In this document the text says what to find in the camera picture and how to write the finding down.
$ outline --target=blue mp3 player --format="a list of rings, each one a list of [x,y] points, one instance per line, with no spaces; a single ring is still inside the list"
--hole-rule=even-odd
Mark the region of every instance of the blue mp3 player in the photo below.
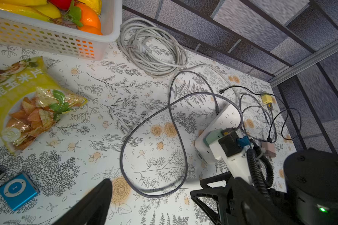
[[[15,211],[39,193],[39,189],[30,178],[21,173],[0,187],[0,194]]]

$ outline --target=snack bag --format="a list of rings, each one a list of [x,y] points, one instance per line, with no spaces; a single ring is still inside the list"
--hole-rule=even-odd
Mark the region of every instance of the snack bag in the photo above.
[[[17,154],[49,130],[59,115],[87,99],[60,87],[46,72],[42,56],[0,70],[0,136]]]

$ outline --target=power strip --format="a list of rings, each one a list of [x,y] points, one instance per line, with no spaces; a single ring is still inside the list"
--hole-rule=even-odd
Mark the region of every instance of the power strip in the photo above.
[[[210,131],[216,129],[226,129],[230,127],[238,127],[240,123],[240,115],[233,105],[226,106],[217,117],[209,124],[209,126],[201,133],[201,135],[195,140],[194,146],[197,150],[198,157],[204,160],[207,164],[214,164],[218,160],[214,157],[211,149],[207,147],[203,139],[208,135]]]

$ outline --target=plastic basket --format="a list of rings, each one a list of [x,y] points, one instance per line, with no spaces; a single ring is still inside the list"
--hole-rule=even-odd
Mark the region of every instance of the plastic basket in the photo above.
[[[0,10],[0,43],[98,61],[119,37],[122,0],[103,0],[100,21],[96,35]]]

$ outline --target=table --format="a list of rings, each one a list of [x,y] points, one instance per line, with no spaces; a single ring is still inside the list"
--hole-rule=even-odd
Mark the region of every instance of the table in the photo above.
[[[161,56],[170,53],[150,42]],[[207,64],[220,70],[230,82],[254,92],[273,93],[269,83],[222,65],[194,52],[188,53],[188,67]],[[83,108],[65,115],[48,132],[18,156],[11,155],[0,140],[0,168],[6,171],[1,183],[25,171],[40,188],[40,195],[13,212],[0,196],[0,224],[52,224],[104,178],[113,183],[113,198],[106,224],[211,224],[204,212],[190,200],[190,191],[200,189],[199,180],[228,171],[223,161],[203,163],[196,156],[194,141],[215,116],[213,97],[196,97],[176,104],[173,114],[186,148],[189,174],[184,186],[168,197],[149,199],[131,190],[119,169],[119,155],[125,136],[151,115],[167,105],[173,76],[153,79],[131,63],[115,42],[109,43],[102,61],[90,61],[53,53],[0,44],[0,67],[21,59],[42,55],[48,72],[65,88],[85,96]],[[208,68],[197,68],[215,93],[227,83]],[[175,81],[173,99],[198,90],[208,91],[205,83],[193,74],[183,74]],[[232,90],[223,96],[238,102]],[[227,103],[218,99],[220,109]],[[246,96],[243,108],[255,105]],[[273,104],[274,115],[279,113]],[[262,111],[249,109],[244,114],[247,131],[265,138],[269,126]],[[276,126],[284,123],[282,116]],[[183,153],[172,127],[168,111],[155,116],[129,141],[124,154],[124,167],[132,182],[139,187],[163,187],[179,176]],[[287,127],[284,135],[289,137]],[[274,185],[285,191],[283,162],[295,147],[278,137],[274,168]],[[215,208],[215,203],[203,200]]]

